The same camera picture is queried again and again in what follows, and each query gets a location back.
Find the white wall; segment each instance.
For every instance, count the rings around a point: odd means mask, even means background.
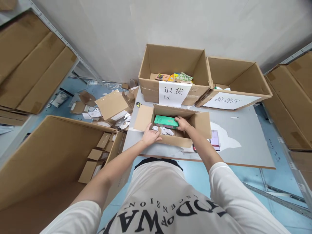
[[[137,78],[146,43],[257,61],[263,72],[312,41],[309,0],[35,0],[103,80]]]

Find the table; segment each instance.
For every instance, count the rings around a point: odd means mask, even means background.
[[[155,104],[145,102],[140,89],[136,102],[140,102],[141,105],[146,106],[153,106]],[[221,151],[218,153],[227,164],[275,169],[272,156],[253,106],[235,112],[197,108],[195,106],[182,106],[181,108],[200,112],[208,111],[210,114],[211,129],[215,129],[219,125],[227,131],[228,137],[233,138],[234,141],[238,142],[238,145],[241,145],[241,147],[225,148],[222,150],[222,146],[228,146],[230,139],[224,139],[223,141],[220,139]],[[135,105],[123,150],[130,148],[142,138],[143,132],[133,128],[138,111],[139,107]],[[177,160],[201,162],[197,153],[186,153],[181,152],[181,150],[182,148],[177,146],[155,143],[144,150],[141,156],[169,157]]]

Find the white t-shirt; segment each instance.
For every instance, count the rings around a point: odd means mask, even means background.
[[[225,163],[209,171],[211,199],[180,168],[149,162],[133,172],[121,209],[99,233],[289,233]],[[101,208],[73,204],[41,233],[96,233]]]

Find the power strip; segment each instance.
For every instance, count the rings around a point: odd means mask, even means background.
[[[98,81],[88,81],[88,85],[97,85],[98,83],[97,83]]]

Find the person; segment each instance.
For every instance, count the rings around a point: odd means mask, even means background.
[[[175,119],[207,169],[211,199],[186,182],[176,161],[145,159],[134,169],[121,209],[99,233],[289,233],[209,141],[185,119]],[[105,165],[41,233],[96,233],[111,185],[145,148],[162,140],[150,126],[139,142]]]

